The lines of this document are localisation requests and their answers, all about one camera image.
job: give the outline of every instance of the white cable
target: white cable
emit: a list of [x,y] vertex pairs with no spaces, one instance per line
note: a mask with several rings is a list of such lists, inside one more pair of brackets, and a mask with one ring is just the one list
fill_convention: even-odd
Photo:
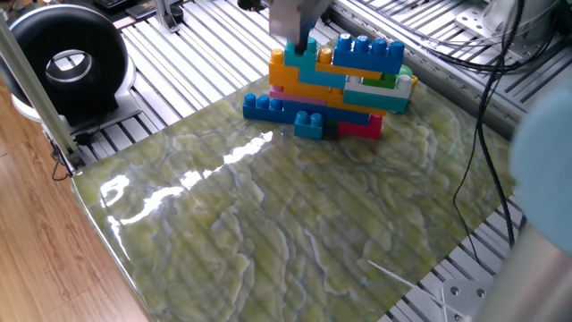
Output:
[[398,276],[398,275],[392,273],[391,271],[389,271],[389,270],[387,270],[387,269],[385,269],[385,268],[383,268],[383,267],[381,267],[381,266],[375,264],[375,263],[374,263],[373,261],[371,261],[371,260],[368,260],[367,262],[368,262],[370,265],[372,265],[373,267],[375,267],[375,268],[381,270],[382,272],[384,272],[385,274],[391,276],[391,278],[393,278],[393,279],[395,279],[395,280],[397,280],[397,281],[400,281],[400,282],[402,282],[403,284],[405,284],[405,285],[407,285],[407,286],[409,286],[409,287],[411,287],[411,288],[413,288],[413,289],[416,289],[416,290],[422,292],[423,294],[426,294],[427,296],[429,296],[429,298],[430,298],[431,300],[433,300],[433,301],[435,301],[435,302],[441,304],[442,306],[444,306],[444,307],[447,308],[447,309],[450,309],[453,313],[458,314],[461,318],[463,318],[463,321],[464,321],[464,322],[471,322],[471,319],[472,319],[472,318],[471,318],[470,316],[465,315],[465,314],[459,312],[459,311],[456,310],[455,308],[451,307],[451,305],[445,303],[444,301],[439,300],[436,296],[434,296],[433,294],[429,293],[428,291],[423,290],[421,287],[419,287],[419,286],[417,286],[417,285],[415,285],[415,284],[413,284],[413,283],[411,283],[411,282],[409,282],[409,281],[407,281],[407,280],[401,278],[400,276]]

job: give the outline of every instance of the marble-patterned mat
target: marble-patterned mat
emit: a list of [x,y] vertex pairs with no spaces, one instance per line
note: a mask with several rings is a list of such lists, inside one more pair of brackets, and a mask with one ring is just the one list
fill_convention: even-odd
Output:
[[[381,140],[244,120],[267,78],[76,173],[95,228],[160,321],[376,321],[465,234],[452,206],[475,120],[419,83]],[[486,130],[507,193],[508,142]],[[498,206],[477,147],[459,205]]]

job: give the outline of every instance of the light blue object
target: light blue object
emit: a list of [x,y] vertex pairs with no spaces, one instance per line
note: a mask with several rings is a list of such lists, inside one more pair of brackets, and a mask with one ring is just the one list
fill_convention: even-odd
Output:
[[346,86],[346,75],[301,68],[299,70],[299,82],[343,89]]
[[284,100],[284,112],[286,112],[288,115],[296,115],[300,111],[305,111],[310,114],[319,113],[326,120],[344,121],[362,125],[367,125],[369,123],[369,114],[328,106],[319,106],[315,104]]
[[308,38],[307,49],[302,56],[297,56],[295,52],[296,44],[292,41],[286,43],[284,48],[284,65],[291,67],[298,67],[302,69],[315,69],[315,60],[318,53],[318,44],[314,38]]
[[351,35],[343,33],[336,42],[332,64],[366,71],[399,74],[404,52],[405,45],[400,41],[393,41],[388,47],[385,39],[377,38],[370,45],[369,38],[363,35],[356,38],[352,47]]
[[324,132],[324,118],[319,113],[309,116],[306,111],[296,114],[294,135],[297,137],[321,140]]
[[281,99],[270,98],[263,95],[257,99],[254,94],[247,94],[242,104],[242,117],[247,119],[294,124],[295,113],[283,110],[284,103]]
[[512,138],[510,173],[530,224],[572,255],[572,89],[535,103]]
[[406,98],[386,97],[383,95],[362,93],[353,90],[343,91],[342,102],[358,106],[380,108],[395,113],[404,113],[405,108],[408,105],[408,99]]

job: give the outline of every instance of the stacked building blocks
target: stacked building blocks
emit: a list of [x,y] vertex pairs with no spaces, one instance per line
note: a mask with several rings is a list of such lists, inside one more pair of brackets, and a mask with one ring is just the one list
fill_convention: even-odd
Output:
[[272,51],[272,100],[247,94],[245,118],[294,124],[294,135],[315,140],[324,132],[379,139],[387,111],[405,112],[416,77],[403,65],[403,43],[342,34],[333,51],[312,38],[303,55],[294,47]]

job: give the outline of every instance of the green lego brick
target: green lego brick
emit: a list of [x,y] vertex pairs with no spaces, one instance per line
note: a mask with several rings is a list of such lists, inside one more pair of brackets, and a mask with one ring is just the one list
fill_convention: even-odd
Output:
[[384,80],[383,78],[381,78],[380,80],[364,79],[362,84],[366,86],[375,86],[384,89],[395,89],[395,79],[394,80]]
[[386,72],[386,73],[382,74],[382,80],[384,80],[384,81],[396,81],[397,75],[396,74],[389,74]]
[[336,120],[325,120],[324,125],[338,126],[338,121],[336,121]]
[[406,65],[402,65],[400,69],[400,75],[408,75],[409,77],[413,77],[413,72],[411,68],[407,67]]

